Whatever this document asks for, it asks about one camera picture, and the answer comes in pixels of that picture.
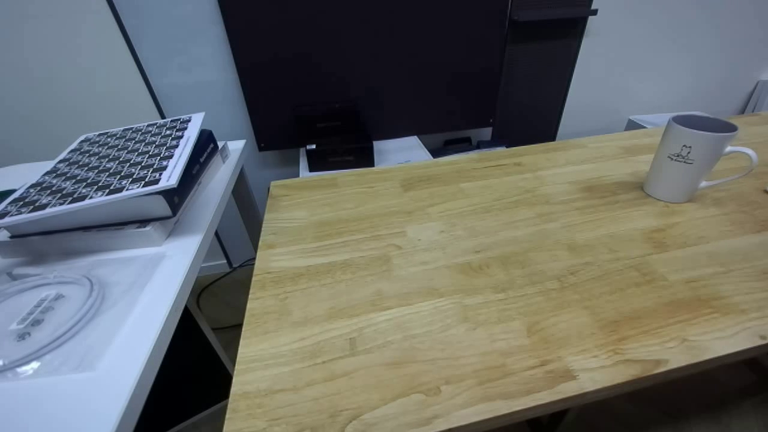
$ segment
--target wooden tabletop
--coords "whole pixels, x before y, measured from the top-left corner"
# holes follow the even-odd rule
[[[734,121],[763,162],[686,204],[641,189],[661,129],[272,183],[225,430],[481,430],[768,349]]]

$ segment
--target black cable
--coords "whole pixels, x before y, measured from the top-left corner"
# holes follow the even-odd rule
[[[200,291],[197,293],[197,297],[195,298],[195,304],[197,305],[197,309],[200,311],[200,313],[203,314],[203,308],[200,307],[200,298],[203,297],[203,293],[205,292],[206,289],[210,288],[211,286],[213,286],[213,284],[217,283],[218,281],[220,281],[220,280],[224,279],[225,277],[229,276],[230,274],[234,273],[236,270],[239,270],[239,269],[241,269],[243,267],[247,267],[249,265],[253,265],[254,263],[250,262],[250,261],[254,261],[254,260],[256,260],[256,258],[248,258],[245,261],[243,261],[243,262],[239,263],[238,265],[236,265],[235,267],[232,267],[227,273],[224,273],[221,276],[217,277],[216,279],[213,279],[211,282],[208,282],[207,284],[205,284],[205,286],[202,287],[200,289]],[[230,325],[225,325],[225,326],[222,326],[222,327],[211,327],[210,329],[211,330],[226,330],[228,328],[235,328],[235,327],[239,327],[241,325],[243,325],[243,323],[230,324]]]

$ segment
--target white cable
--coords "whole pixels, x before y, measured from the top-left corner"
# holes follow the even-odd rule
[[[40,348],[32,351],[29,354],[22,355],[18,358],[0,359],[0,372],[12,369],[14,367],[27,364],[34,359],[53,351],[55,348],[61,346],[64,342],[68,341],[71,337],[75,336],[85,326],[88,321],[93,317],[93,314],[98,309],[98,305],[101,303],[101,299],[104,296],[103,290],[98,287],[92,279],[87,276],[81,276],[79,274],[45,274],[40,276],[27,277],[15,282],[12,282],[5,286],[0,291],[0,304],[7,301],[11,297],[19,295],[23,292],[33,290],[40,287],[51,287],[62,284],[75,284],[88,290],[88,296],[85,303],[80,310],[63,326],[61,326],[56,332],[49,337],[49,339],[43,343]]]

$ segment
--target black monitor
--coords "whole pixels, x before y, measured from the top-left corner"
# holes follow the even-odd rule
[[[493,125],[509,0],[219,0],[259,150],[344,104],[371,139]]]

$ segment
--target mug handle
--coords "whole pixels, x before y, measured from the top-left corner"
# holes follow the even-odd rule
[[[725,183],[726,181],[736,180],[739,177],[744,177],[745,175],[752,172],[753,169],[757,166],[757,153],[755,153],[754,150],[751,148],[746,147],[738,147],[736,145],[729,145],[725,148],[725,151],[723,152],[723,156],[730,155],[731,153],[744,153],[745,155],[749,156],[752,160],[752,164],[750,167],[741,174],[732,175],[730,177],[726,178],[720,178],[718,180],[712,180],[712,181],[702,181],[701,184],[699,184],[699,189],[708,188],[710,186],[714,186],[715,184]]]

